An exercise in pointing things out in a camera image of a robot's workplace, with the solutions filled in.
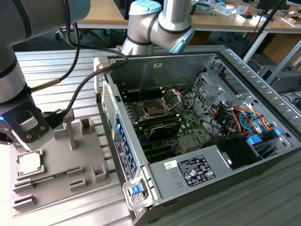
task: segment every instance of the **power supply label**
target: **power supply label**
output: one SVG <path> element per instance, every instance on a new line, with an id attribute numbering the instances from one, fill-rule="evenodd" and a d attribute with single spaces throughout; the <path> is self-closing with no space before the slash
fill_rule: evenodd
<path id="1" fill-rule="evenodd" d="M 215 177 L 203 155 L 178 162 L 178 167 L 183 174 L 188 186 L 193 187 Z"/>

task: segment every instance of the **white sticker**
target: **white sticker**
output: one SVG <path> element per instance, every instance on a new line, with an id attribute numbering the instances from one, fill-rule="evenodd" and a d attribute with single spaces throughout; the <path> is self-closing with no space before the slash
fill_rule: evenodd
<path id="1" fill-rule="evenodd" d="M 165 168 L 168 170 L 168 169 L 171 169 L 173 167 L 177 167 L 177 160 L 172 160 L 172 161 L 168 161 L 168 162 L 165 162 L 164 163 L 165 165 Z"/>
<path id="2" fill-rule="evenodd" d="M 162 63 L 154 64 L 154 68 L 162 67 Z"/>

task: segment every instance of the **robotic arm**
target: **robotic arm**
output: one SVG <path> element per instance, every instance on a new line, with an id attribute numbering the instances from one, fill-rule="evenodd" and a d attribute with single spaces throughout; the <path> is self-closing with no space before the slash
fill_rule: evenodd
<path id="1" fill-rule="evenodd" d="M 26 150 L 36 150 L 53 138 L 53 129 L 66 115 L 60 110 L 42 113 L 35 106 L 12 48 L 65 26 L 66 1 L 0 1 L 0 144 L 14 143 Z M 68 3 L 71 23 L 89 13 L 90 0 L 68 0 Z M 151 54 L 153 43 L 170 53 L 183 51 L 195 32 L 189 9 L 190 0 L 165 0 L 163 11 L 157 2 L 134 1 L 128 36 L 121 52 L 125 55 Z"/>
<path id="2" fill-rule="evenodd" d="M 83 19 L 90 10 L 90 0 L 69 0 L 71 22 Z M 0 143 L 19 144 L 35 150 L 53 137 L 62 123 L 59 112 L 41 113 L 12 45 L 65 26 L 62 0 L 0 1 Z"/>
<path id="3" fill-rule="evenodd" d="M 182 52 L 195 29 L 189 14 L 191 0 L 165 0 L 164 8 L 151 0 L 137 0 L 131 5 L 127 39 L 121 52 L 126 55 L 153 53 L 153 43 L 170 53 Z"/>

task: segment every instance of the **blue latch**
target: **blue latch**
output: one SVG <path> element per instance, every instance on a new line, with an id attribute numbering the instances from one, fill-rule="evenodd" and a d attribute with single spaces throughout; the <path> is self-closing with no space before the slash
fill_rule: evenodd
<path id="1" fill-rule="evenodd" d="M 247 141 L 249 142 L 250 145 L 256 145 L 260 142 L 262 142 L 262 139 L 258 135 L 253 135 L 250 136 Z"/>
<path id="2" fill-rule="evenodd" d="M 128 154 L 129 152 L 130 152 L 130 147 L 126 145 L 126 154 Z"/>
<path id="3" fill-rule="evenodd" d="M 121 129 L 121 125 L 118 124 L 118 125 L 116 126 L 116 133 L 119 133 L 119 132 L 120 132 L 120 129 Z"/>
<path id="4" fill-rule="evenodd" d="M 124 142 L 124 144 L 126 144 L 127 143 L 127 138 L 126 137 L 123 137 L 123 142 Z"/>
<path id="5" fill-rule="evenodd" d="M 129 187 L 128 190 L 130 192 L 130 195 L 135 195 L 135 194 L 139 194 L 139 193 L 143 192 L 143 187 L 142 187 L 142 185 L 135 185 L 135 186 Z"/>
<path id="6" fill-rule="evenodd" d="M 280 129 L 275 129 L 275 133 L 278 137 L 282 135 L 282 132 L 280 131 Z"/>
<path id="7" fill-rule="evenodd" d="M 136 163 L 135 162 L 132 162 L 132 168 L 133 168 L 133 170 L 136 169 Z"/>
<path id="8" fill-rule="evenodd" d="M 133 159 L 132 153 L 130 153 L 130 154 L 128 155 L 128 159 L 129 159 L 128 161 L 131 162 L 131 160 Z"/>

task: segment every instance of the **metal workbench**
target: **metal workbench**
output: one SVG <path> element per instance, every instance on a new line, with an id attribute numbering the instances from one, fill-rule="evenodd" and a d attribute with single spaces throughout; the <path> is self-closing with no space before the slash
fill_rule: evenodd
<path id="1" fill-rule="evenodd" d="M 103 53 L 82 50 L 75 70 L 66 80 L 59 85 L 34 93 L 37 106 L 42 111 L 65 108 L 78 84 L 93 71 L 93 59 L 100 55 Z M 29 86 L 61 76 L 70 67 L 73 57 L 73 50 L 17 53 Z M 73 109 L 77 120 L 87 116 L 93 119 L 111 182 L 90 192 L 12 218 L 8 201 L 9 148 L 0 146 L 1 225 L 132 225 L 96 106 L 93 88 L 92 79 L 80 92 Z M 300 203 L 301 152 L 262 175 L 195 203 L 152 225 L 300 225 Z"/>

